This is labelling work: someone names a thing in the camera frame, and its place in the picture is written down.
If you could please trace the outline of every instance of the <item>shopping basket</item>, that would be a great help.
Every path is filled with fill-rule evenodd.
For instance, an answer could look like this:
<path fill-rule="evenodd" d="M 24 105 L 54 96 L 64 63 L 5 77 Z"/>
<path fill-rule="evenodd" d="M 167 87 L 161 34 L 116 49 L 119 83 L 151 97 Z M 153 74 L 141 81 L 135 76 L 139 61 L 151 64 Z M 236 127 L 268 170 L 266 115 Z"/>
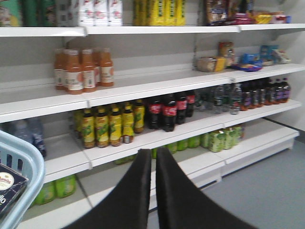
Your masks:
<path fill-rule="evenodd" d="M 7 165 L 7 158 L 10 156 L 11 168 L 19 171 L 29 181 L 20 198 L 1 222 L 0 229 L 14 229 L 19 225 L 25 211 L 42 188 L 45 176 L 44 161 L 38 149 L 26 141 L 0 131 L 1 163 Z M 22 161 L 22 168 L 18 166 L 18 160 Z"/>

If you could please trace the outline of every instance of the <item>soda bottle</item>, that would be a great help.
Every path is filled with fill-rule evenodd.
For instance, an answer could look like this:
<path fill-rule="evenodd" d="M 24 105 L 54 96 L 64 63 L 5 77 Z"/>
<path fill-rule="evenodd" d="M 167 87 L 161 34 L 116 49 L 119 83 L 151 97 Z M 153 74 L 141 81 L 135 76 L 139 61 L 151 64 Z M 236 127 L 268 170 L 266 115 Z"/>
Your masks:
<path fill-rule="evenodd" d="M 171 132 L 175 129 L 177 106 L 173 94 L 163 96 L 163 130 Z"/>
<path fill-rule="evenodd" d="M 242 101 L 242 89 L 240 88 L 239 83 L 235 84 L 235 87 L 233 88 L 230 97 L 231 97 L 230 114 L 237 115 L 240 111 L 240 106 Z"/>
<path fill-rule="evenodd" d="M 133 125 L 134 117 L 132 112 L 132 107 L 127 104 L 123 113 L 123 142 L 131 143 L 133 141 Z"/>
<path fill-rule="evenodd" d="M 288 83 L 286 77 L 283 78 L 282 87 L 283 87 L 283 99 L 281 100 L 281 103 L 287 103 L 290 98 L 291 86 Z"/>
<path fill-rule="evenodd" d="M 186 91 L 186 100 L 187 100 L 187 106 L 186 106 L 186 117 L 192 117 L 194 112 L 194 103 L 195 103 L 195 91 L 189 90 Z"/>
<path fill-rule="evenodd" d="M 174 94 L 176 105 L 177 105 L 177 117 L 176 123 L 183 124 L 185 123 L 185 114 L 187 107 L 187 100 L 185 92 L 177 92 Z"/>
<path fill-rule="evenodd" d="M 224 87 L 219 85 L 214 92 L 214 113 L 220 114 L 223 107 Z"/>
<path fill-rule="evenodd" d="M 84 78 L 84 92 L 95 92 L 95 64 L 92 60 L 92 49 L 84 49 L 82 51 L 82 71 Z"/>
<path fill-rule="evenodd" d="M 161 97 L 154 96 L 148 99 L 148 127 L 159 129 L 161 126 Z"/>
<path fill-rule="evenodd" d="M 134 105 L 134 132 L 140 134 L 144 130 L 145 108 L 142 99 L 137 99 Z"/>

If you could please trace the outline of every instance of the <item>store shelf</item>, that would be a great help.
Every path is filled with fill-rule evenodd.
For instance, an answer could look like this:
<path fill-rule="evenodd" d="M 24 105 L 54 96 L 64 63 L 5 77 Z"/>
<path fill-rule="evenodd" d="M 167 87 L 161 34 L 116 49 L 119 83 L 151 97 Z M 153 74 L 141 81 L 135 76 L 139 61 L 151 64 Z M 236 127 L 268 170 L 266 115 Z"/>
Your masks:
<path fill-rule="evenodd" d="M 63 228 L 89 210 L 91 210 L 91 206 L 81 188 L 77 185 L 75 193 L 69 197 L 57 198 L 45 205 L 33 206 L 28 209 L 23 217 L 23 221 L 17 228 Z"/>

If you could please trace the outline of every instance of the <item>floor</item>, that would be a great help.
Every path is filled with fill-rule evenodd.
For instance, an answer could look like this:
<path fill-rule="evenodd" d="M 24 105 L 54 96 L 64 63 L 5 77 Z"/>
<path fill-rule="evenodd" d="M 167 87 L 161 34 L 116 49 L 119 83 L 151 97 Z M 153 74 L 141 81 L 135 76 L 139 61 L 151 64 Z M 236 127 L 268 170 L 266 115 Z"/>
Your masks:
<path fill-rule="evenodd" d="M 305 229 L 305 144 L 223 178 L 203 192 L 259 229 Z M 148 229 L 158 229 L 157 211 Z"/>

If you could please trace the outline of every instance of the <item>plastic bottle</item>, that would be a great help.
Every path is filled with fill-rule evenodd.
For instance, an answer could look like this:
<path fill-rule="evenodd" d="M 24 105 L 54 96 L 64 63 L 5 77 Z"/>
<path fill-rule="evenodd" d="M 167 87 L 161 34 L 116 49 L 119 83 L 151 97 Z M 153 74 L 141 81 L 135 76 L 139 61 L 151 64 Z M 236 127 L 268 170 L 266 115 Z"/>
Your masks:
<path fill-rule="evenodd" d="M 79 63 L 77 50 L 69 51 L 67 63 L 68 92 L 69 94 L 81 94 L 83 92 L 83 73 Z"/>
<path fill-rule="evenodd" d="M 195 91 L 189 90 L 186 91 L 186 100 L 187 100 L 187 107 L 186 107 L 186 117 L 192 117 L 194 112 L 194 104 L 195 104 Z"/>
<path fill-rule="evenodd" d="M 104 48 L 101 59 L 101 86 L 111 87 L 113 82 L 113 62 L 109 48 Z"/>
<path fill-rule="evenodd" d="M 104 107 L 98 108 L 98 114 L 95 117 L 95 138 L 96 145 L 100 148 L 107 147 L 109 144 L 109 119 Z"/>
<path fill-rule="evenodd" d="M 161 97 L 154 96 L 148 99 L 148 127 L 159 129 L 161 126 Z"/>
<path fill-rule="evenodd" d="M 94 117 L 89 108 L 84 109 L 84 116 L 82 118 L 82 142 L 86 149 L 93 148 L 95 145 Z"/>
<path fill-rule="evenodd" d="M 230 97 L 231 97 L 230 114 L 237 115 L 240 111 L 240 105 L 242 101 L 242 89 L 240 88 L 239 83 L 235 84 L 235 87 L 231 91 Z"/>
<path fill-rule="evenodd" d="M 285 77 L 282 81 L 282 87 L 283 87 L 283 98 L 281 100 L 281 103 L 287 103 L 290 99 L 290 92 L 291 92 L 291 86 L 287 81 L 288 79 Z"/>
<path fill-rule="evenodd" d="M 220 114 L 223 108 L 224 86 L 219 85 L 214 92 L 214 113 Z"/>
<path fill-rule="evenodd" d="M 163 130 L 171 132 L 175 129 L 177 106 L 173 94 L 164 95 L 163 98 Z"/>
<path fill-rule="evenodd" d="M 40 151 L 43 157 L 47 155 L 46 146 L 43 142 L 43 126 L 38 117 L 28 119 L 28 129 L 32 134 L 33 145 Z"/>
<path fill-rule="evenodd" d="M 95 92 L 95 64 L 92 59 L 92 49 L 82 51 L 82 71 L 84 78 L 84 92 Z"/>
<path fill-rule="evenodd" d="M 128 104 L 125 106 L 123 113 L 123 142 L 131 143 L 133 141 L 133 125 L 134 117 L 132 112 L 132 107 Z"/>
<path fill-rule="evenodd" d="M 185 92 L 177 92 L 174 94 L 177 106 L 177 117 L 176 123 L 183 124 L 185 123 L 185 114 L 186 114 L 186 107 L 187 107 L 187 100 Z"/>
<path fill-rule="evenodd" d="M 110 125 L 110 144 L 112 146 L 121 145 L 122 118 L 118 107 L 112 109 L 109 119 Z"/>

